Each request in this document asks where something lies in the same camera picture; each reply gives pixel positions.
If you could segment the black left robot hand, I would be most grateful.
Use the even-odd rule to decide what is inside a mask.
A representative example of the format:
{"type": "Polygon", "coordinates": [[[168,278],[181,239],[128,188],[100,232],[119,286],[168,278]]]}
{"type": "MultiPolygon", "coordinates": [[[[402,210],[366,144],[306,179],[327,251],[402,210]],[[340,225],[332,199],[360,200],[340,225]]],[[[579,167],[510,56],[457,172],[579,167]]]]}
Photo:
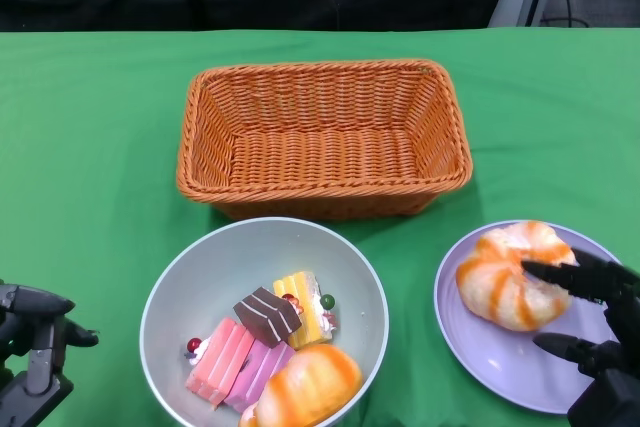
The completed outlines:
{"type": "Polygon", "coordinates": [[[1,367],[1,424],[39,425],[72,391],[66,348],[93,347],[98,333],[66,317],[75,303],[49,291],[1,284],[1,361],[28,357],[25,370],[1,367]]]}

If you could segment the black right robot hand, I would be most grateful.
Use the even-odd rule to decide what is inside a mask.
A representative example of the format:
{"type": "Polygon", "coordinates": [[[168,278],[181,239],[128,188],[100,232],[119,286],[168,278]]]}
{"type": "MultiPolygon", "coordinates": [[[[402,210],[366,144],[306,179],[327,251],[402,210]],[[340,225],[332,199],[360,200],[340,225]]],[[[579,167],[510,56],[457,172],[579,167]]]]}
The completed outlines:
{"type": "Polygon", "coordinates": [[[586,427],[639,424],[639,275],[614,261],[579,249],[577,263],[553,266],[523,260],[525,271],[577,298],[606,305],[604,316],[614,341],[596,344],[559,333],[540,333],[533,342],[573,362],[593,379],[567,413],[569,424],[586,427]]]}

